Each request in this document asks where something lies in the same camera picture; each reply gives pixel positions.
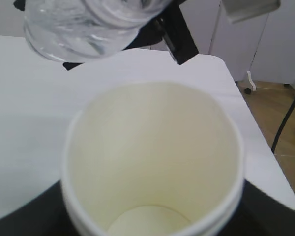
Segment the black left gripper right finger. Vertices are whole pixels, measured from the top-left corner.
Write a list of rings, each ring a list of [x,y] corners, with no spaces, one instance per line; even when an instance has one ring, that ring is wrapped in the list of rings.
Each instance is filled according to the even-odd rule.
[[[295,211],[245,181],[240,203],[222,236],[295,236]]]

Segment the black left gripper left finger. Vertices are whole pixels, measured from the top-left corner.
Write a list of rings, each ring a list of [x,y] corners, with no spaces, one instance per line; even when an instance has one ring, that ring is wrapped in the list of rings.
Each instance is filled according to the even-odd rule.
[[[60,182],[0,219],[0,236],[74,235],[75,228],[64,206]]]

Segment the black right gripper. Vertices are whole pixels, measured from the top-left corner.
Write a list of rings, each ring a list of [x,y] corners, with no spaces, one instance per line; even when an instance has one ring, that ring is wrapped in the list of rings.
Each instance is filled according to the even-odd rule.
[[[17,10],[22,11],[25,14],[25,3],[26,0],[16,0],[13,5]],[[181,1],[170,0],[170,4],[143,26],[133,42],[121,51],[152,46],[159,42],[164,42],[177,64],[181,65],[197,55],[199,50],[191,36],[187,23],[181,12],[180,5]],[[84,62],[61,63],[63,67],[69,71]]]

